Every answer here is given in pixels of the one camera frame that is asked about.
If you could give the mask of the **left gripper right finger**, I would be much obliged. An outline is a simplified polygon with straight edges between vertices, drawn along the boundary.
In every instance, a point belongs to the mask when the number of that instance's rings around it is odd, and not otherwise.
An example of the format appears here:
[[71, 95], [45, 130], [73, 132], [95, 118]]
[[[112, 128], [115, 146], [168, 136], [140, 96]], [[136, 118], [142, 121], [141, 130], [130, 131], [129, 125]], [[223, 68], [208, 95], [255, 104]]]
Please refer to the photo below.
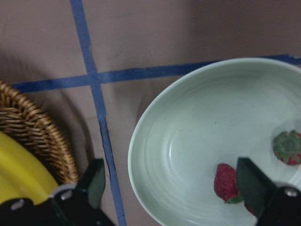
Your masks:
[[288, 183], [273, 182], [249, 158], [237, 160], [236, 183], [256, 216], [257, 226], [299, 226], [301, 191]]

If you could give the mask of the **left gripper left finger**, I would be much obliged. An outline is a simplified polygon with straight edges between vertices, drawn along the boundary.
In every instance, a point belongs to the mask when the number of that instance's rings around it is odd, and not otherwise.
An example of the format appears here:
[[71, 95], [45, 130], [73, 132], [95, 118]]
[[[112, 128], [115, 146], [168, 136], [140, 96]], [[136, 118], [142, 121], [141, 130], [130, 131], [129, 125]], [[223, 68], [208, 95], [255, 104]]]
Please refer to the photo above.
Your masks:
[[51, 202], [60, 225], [106, 225], [106, 215], [100, 209], [104, 189], [104, 160], [94, 159], [76, 185], [61, 186], [53, 195]]

